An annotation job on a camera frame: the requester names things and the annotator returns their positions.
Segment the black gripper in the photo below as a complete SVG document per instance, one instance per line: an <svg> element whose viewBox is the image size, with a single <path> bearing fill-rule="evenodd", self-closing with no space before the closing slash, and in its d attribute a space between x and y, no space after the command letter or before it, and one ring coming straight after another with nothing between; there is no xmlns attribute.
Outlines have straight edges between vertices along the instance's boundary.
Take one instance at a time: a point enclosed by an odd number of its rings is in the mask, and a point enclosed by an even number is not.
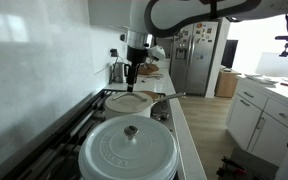
<svg viewBox="0 0 288 180"><path fill-rule="evenodd" d="M133 92L133 80L131 77L134 77L134 84L136 84L139 65L145 62L147 55L148 51L146 49L127 47L127 60L131 62L131 67L128 70L129 77L127 77L128 92Z"/></svg>

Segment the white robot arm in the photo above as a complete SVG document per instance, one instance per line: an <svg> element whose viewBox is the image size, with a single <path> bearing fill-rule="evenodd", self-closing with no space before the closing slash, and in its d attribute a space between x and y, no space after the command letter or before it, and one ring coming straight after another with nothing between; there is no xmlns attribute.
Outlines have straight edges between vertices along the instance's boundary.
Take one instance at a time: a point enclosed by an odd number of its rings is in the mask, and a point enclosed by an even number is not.
<svg viewBox="0 0 288 180"><path fill-rule="evenodd" d="M131 0L127 32L127 91L132 92L138 67L148 55L146 40L170 37L184 26L228 18L233 22L286 15L288 0Z"/></svg>

